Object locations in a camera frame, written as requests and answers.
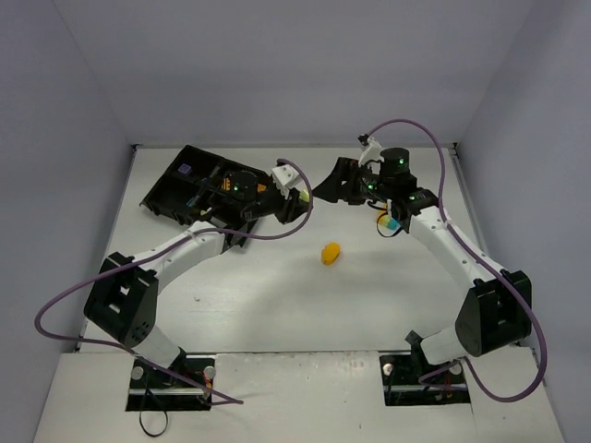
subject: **table surface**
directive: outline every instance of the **table surface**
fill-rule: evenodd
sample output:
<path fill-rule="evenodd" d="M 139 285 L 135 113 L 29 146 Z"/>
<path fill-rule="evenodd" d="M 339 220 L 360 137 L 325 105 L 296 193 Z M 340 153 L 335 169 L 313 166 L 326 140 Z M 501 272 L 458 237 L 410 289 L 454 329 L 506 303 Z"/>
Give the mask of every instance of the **table surface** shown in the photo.
<path fill-rule="evenodd" d="M 514 394 L 533 378 L 529 349 L 504 348 L 474 360 L 491 389 Z M 125 412 L 132 358 L 64 354 L 35 443 L 154 441 Z M 217 357 L 215 387 L 245 401 L 209 412 L 169 413 L 158 442 L 561 443 L 545 390 L 524 401 L 487 398 L 467 375 L 471 404 L 386 407 L 378 353 L 258 353 Z M 145 413 L 152 432 L 161 413 Z"/>
<path fill-rule="evenodd" d="M 339 156 L 357 158 L 355 148 L 217 149 L 216 153 L 263 170 L 278 158 L 300 165 L 313 186 Z M 411 151 L 419 184 L 436 192 L 437 151 Z M 178 149 L 139 149 L 115 225 L 109 253 L 142 252 L 177 235 L 182 227 L 139 206 Z M 474 239 L 462 191 L 445 150 L 445 204 L 453 219 Z M 308 225 L 292 237 L 251 241 L 207 260 L 172 282 L 158 300 L 157 321 L 188 352 L 312 352 L 408 349 L 414 329 L 427 336 L 455 320 L 463 302 L 451 277 L 410 235 L 381 238 L 376 211 L 317 200 Z M 280 233 L 273 217 L 258 233 Z M 329 242 L 342 256 L 331 267 L 320 264 Z M 88 338 L 108 338 L 95 325 Z M 113 352 L 83 345 L 82 352 Z"/>

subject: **purple cable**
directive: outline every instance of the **purple cable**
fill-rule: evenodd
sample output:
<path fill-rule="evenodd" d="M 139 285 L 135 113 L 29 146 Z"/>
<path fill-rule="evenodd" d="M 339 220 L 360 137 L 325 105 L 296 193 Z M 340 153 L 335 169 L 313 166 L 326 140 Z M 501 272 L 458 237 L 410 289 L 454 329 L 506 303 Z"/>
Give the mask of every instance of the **purple cable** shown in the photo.
<path fill-rule="evenodd" d="M 440 167 L 441 167 L 440 187 L 438 190 L 437 197 L 440 201 L 441 219 L 443 220 L 443 222 L 447 222 L 449 219 L 445 213 L 445 209 L 443 206 L 443 186 L 445 185 L 445 159 L 443 157 L 443 149 L 441 147 L 441 144 L 439 143 L 439 141 L 437 140 L 435 135 L 433 135 L 433 133 L 431 131 L 429 131 L 425 126 L 421 125 L 418 122 L 415 122 L 414 120 L 408 120 L 406 118 L 395 118 L 393 120 L 388 120 L 387 122 L 384 122 L 381 125 L 377 125 L 376 127 L 374 127 L 371 131 L 368 132 L 368 135 L 371 136 L 378 129 L 381 129 L 384 126 L 390 125 L 392 123 L 407 123 L 409 125 L 418 127 L 419 129 L 421 129 L 423 132 L 425 132 L 429 136 L 431 141 L 433 141 L 435 148 L 437 148 L 437 152 L 440 157 Z M 468 368 L 470 369 L 470 372 L 474 376 L 474 380 L 475 380 L 476 384 L 478 385 L 478 387 L 481 388 L 484 391 L 484 393 L 487 394 L 492 400 L 500 401 L 502 403 L 511 403 L 514 401 L 522 400 L 525 397 L 527 397 L 529 394 L 534 392 L 534 390 L 537 389 L 539 384 L 544 380 L 544 375 L 546 374 L 546 368 L 548 367 L 548 346 L 546 344 L 546 338 L 544 337 L 544 332 L 542 331 L 542 327 L 540 326 L 539 321 L 537 321 L 534 311 L 532 311 L 531 307 L 529 307 L 529 305 L 527 304 L 525 299 L 509 283 L 509 281 L 507 279 L 505 279 L 499 272 L 497 272 L 495 269 L 493 269 L 489 265 L 489 263 L 487 263 L 479 254 L 477 254 L 475 251 L 473 251 L 470 248 L 470 246 L 468 246 L 466 244 L 466 242 L 462 239 L 462 237 L 457 233 L 457 231 L 455 230 L 455 228 L 453 227 L 453 225 L 451 223 L 448 223 L 447 227 L 448 227 L 450 233 L 452 233 L 453 238 L 455 238 L 455 240 L 462 247 L 462 249 L 471 258 L 473 258 L 476 263 L 478 263 L 480 266 L 482 266 L 484 269 L 486 269 L 488 272 L 490 272 L 498 281 L 501 282 L 501 284 L 503 286 L 505 286 L 505 288 L 507 288 L 507 290 L 515 298 L 515 300 L 517 301 L 519 306 L 525 311 L 525 313 L 527 314 L 527 316 L 529 317 L 529 319 L 532 322 L 532 326 L 534 327 L 534 331 L 536 332 L 537 340 L 539 342 L 539 349 L 540 349 L 539 366 L 537 368 L 537 374 L 536 374 L 536 377 L 534 378 L 534 381 L 532 381 L 532 383 L 527 388 L 525 388 L 522 392 L 520 392 L 519 394 L 512 395 L 511 397 L 499 397 L 498 395 L 493 394 L 482 383 L 482 380 L 480 379 L 480 377 L 476 373 L 476 370 L 472 366 L 472 362 L 470 362 L 470 360 L 467 357 L 464 359 L 466 364 L 468 365 Z"/>
<path fill-rule="evenodd" d="M 463 386 L 433 385 L 433 384 L 427 382 L 427 380 L 429 380 L 430 378 L 433 378 L 435 376 L 438 376 L 439 374 L 447 372 L 450 370 L 450 368 L 452 368 L 456 365 L 459 365 L 459 362 L 454 360 L 454 361 L 448 363 L 447 365 L 434 370 L 433 372 L 429 372 L 428 374 L 425 374 L 424 376 L 419 377 L 418 383 L 423 386 L 429 386 L 430 388 L 436 388 L 436 389 L 468 390 L 468 388 L 465 388 Z"/>
<path fill-rule="evenodd" d="M 309 195 L 308 211 L 306 212 L 306 215 L 304 216 L 304 220 L 302 220 L 302 222 L 300 222 L 294 229 L 287 231 L 286 233 L 278 233 L 276 235 L 258 235 L 255 233 L 243 233 L 240 231 L 235 231 L 232 229 L 224 229 L 224 228 L 200 229 L 200 230 L 194 232 L 193 235 L 185 236 L 184 238 L 180 239 L 176 243 L 173 243 L 172 245 L 169 245 L 168 247 L 166 247 L 165 249 L 163 249 L 159 253 L 154 254 L 153 256 L 146 257 L 146 258 L 143 258 L 142 260 L 134 261 L 132 263 L 128 263 L 120 268 L 107 270 L 106 272 L 102 272 L 100 274 L 95 275 L 94 277 L 90 277 L 89 279 L 87 279 L 85 281 L 81 281 L 80 283 L 75 284 L 71 288 L 68 288 L 65 291 L 61 292 L 56 297 L 52 298 L 49 302 L 47 302 L 39 310 L 39 312 L 35 316 L 35 322 L 34 322 L 35 329 L 42 336 L 47 337 L 49 339 L 53 339 L 53 340 L 77 341 L 80 343 L 89 343 L 89 344 L 102 344 L 104 346 L 112 346 L 114 348 L 127 351 L 128 353 L 131 353 L 134 357 L 136 357 L 138 360 L 140 360 L 145 365 L 152 366 L 153 368 L 164 372 L 166 375 L 168 375 L 170 377 L 173 377 L 173 378 L 176 378 L 177 380 L 183 381 L 194 388 L 203 389 L 205 392 L 208 392 L 211 395 L 216 395 L 216 396 L 225 400 L 225 401 L 217 401 L 217 402 L 209 403 L 209 405 L 211 405 L 211 406 L 221 406 L 223 404 L 232 404 L 232 403 L 233 404 L 244 404 L 244 402 L 242 400 L 234 399 L 234 398 L 232 398 L 226 394 L 223 394 L 215 389 L 207 388 L 206 386 L 201 385 L 200 383 L 196 382 L 195 380 L 192 380 L 192 379 L 185 377 L 181 374 L 177 374 L 175 371 L 172 371 L 166 367 L 156 365 L 155 363 L 143 358 L 142 356 L 137 355 L 136 353 L 133 352 L 133 350 L 126 348 L 125 346 L 121 345 L 120 343 L 116 343 L 114 341 L 107 341 L 107 340 L 84 339 L 84 338 L 80 338 L 80 337 L 69 337 L 67 335 L 54 334 L 53 332 L 50 332 L 49 330 L 45 329 L 42 326 L 41 320 L 42 320 L 43 316 L 45 315 L 45 313 L 49 309 L 51 309 L 54 305 L 56 305 L 57 303 L 59 303 L 60 301 L 62 301 L 66 297 L 68 297 L 69 295 L 73 294 L 74 292 L 78 291 L 79 289 L 82 289 L 83 287 L 88 286 L 89 284 L 94 283 L 96 281 L 106 279 L 107 277 L 111 277 L 115 274 L 118 274 L 119 272 L 124 272 L 126 270 L 136 268 L 137 266 L 142 266 L 142 265 L 145 265 L 146 263 L 150 263 L 151 261 L 156 260 L 156 259 L 168 254 L 169 252 L 173 251 L 174 249 L 177 249 L 181 245 L 184 245 L 186 242 L 192 240 L 197 235 L 202 235 L 204 233 L 229 233 L 232 235 L 238 235 L 241 237 L 251 238 L 254 240 L 279 240 L 279 239 L 288 237 L 289 235 L 292 235 L 292 234 L 296 233 L 297 231 L 299 231 L 300 229 L 302 229 L 304 227 L 304 225 L 306 223 L 308 223 L 310 215 L 312 215 L 312 208 L 313 208 L 313 201 L 314 201 L 314 197 L 312 196 L 312 185 L 310 184 L 308 178 L 304 174 L 304 171 L 302 171 L 299 168 L 299 166 L 297 166 L 296 164 L 290 162 L 289 160 L 285 160 L 285 159 L 279 159 L 277 162 L 289 164 L 290 166 L 292 166 L 299 173 L 300 177 L 302 177 L 302 180 L 304 181 L 304 184 L 306 185 L 306 189 L 308 190 L 308 195 Z"/>

